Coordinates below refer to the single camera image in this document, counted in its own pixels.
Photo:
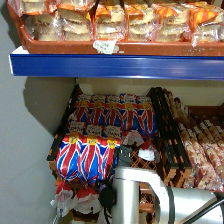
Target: white sticker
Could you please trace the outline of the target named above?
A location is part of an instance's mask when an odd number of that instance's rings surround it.
[[[200,123],[200,127],[201,127],[202,130],[207,129],[204,123]]]
[[[120,103],[120,97],[119,96],[108,96],[107,98],[108,102],[114,102],[114,103]]]
[[[222,133],[223,132],[223,130],[222,130],[222,128],[220,126],[216,126],[216,128],[217,128],[217,130],[218,130],[219,133]]]
[[[184,127],[183,124],[179,124],[179,129],[180,129],[181,131],[183,131],[183,130],[185,130],[186,128]]]
[[[121,129],[119,127],[108,125],[105,127],[105,134],[112,138],[121,138]]]
[[[206,124],[206,126],[211,127],[212,124],[209,120],[204,120],[204,123]]]
[[[102,135],[102,127],[90,124],[87,126],[86,132],[88,135],[101,136]]]
[[[93,47],[103,54],[112,54],[114,52],[116,42],[117,40],[96,40],[93,43]]]
[[[199,128],[197,126],[194,126],[194,131],[196,132],[196,134],[200,134],[201,131],[199,130]]]
[[[138,96],[137,100],[142,102],[142,103],[151,103],[151,98],[147,96]]]
[[[188,134],[189,134],[189,136],[191,137],[191,138],[194,138],[195,136],[194,136],[194,133],[193,133],[193,131],[191,130],[191,129],[187,129],[187,132],[188,132]]]
[[[71,122],[69,132],[77,132],[83,134],[84,123],[83,122]]]

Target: store shelf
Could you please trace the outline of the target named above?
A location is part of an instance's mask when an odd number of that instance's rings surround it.
[[[224,57],[42,55],[19,47],[9,61],[15,76],[224,80]]]

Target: packaged cake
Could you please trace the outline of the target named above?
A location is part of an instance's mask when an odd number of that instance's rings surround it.
[[[92,39],[92,23],[89,12],[61,9],[62,30],[65,41],[90,41]]]
[[[101,0],[95,14],[95,40],[123,40],[127,23],[118,0]]]
[[[176,42],[190,38],[189,10],[176,3],[152,4],[159,16],[159,24],[153,39],[156,42]]]
[[[9,0],[8,3],[18,16],[52,13],[57,9],[57,0]]]
[[[96,3],[96,0],[58,0],[58,8],[73,11],[89,11]]]
[[[128,40],[149,41],[157,16],[143,0],[126,0],[125,12],[128,17]]]
[[[62,27],[58,12],[29,16],[25,20],[25,26],[34,40],[61,41]]]
[[[207,2],[184,4],[184,6],[189,8],[193,46],[199,42],[217,42],[223,39],[223,9]]]

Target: shelf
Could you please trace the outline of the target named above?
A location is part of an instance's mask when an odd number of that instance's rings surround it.
[[[43,55],[19,47],[9,61],[15,76],[224,80],[224,57]]]

